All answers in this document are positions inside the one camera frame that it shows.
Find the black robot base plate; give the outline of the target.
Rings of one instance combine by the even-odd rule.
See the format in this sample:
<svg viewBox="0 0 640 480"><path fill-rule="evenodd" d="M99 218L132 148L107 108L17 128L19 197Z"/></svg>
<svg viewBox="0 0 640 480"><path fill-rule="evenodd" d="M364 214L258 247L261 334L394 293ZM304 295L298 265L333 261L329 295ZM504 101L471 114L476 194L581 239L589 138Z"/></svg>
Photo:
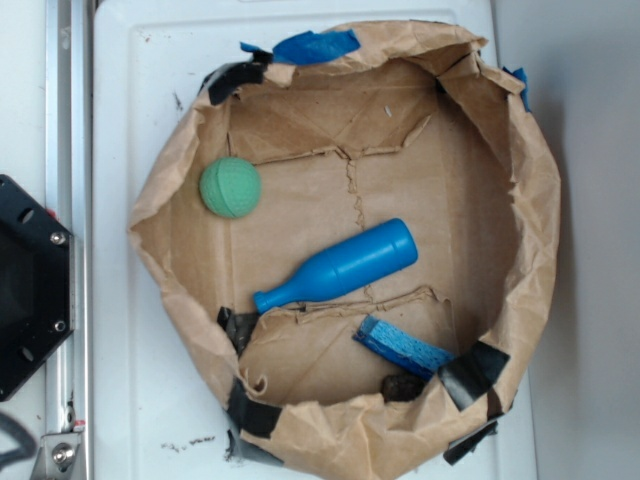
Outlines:
<svg viewBox="0 0 640 480"><path fill-rule="evenodd" d="M1 400L10 400L71 333L73 235L1 176Z"/></svg>

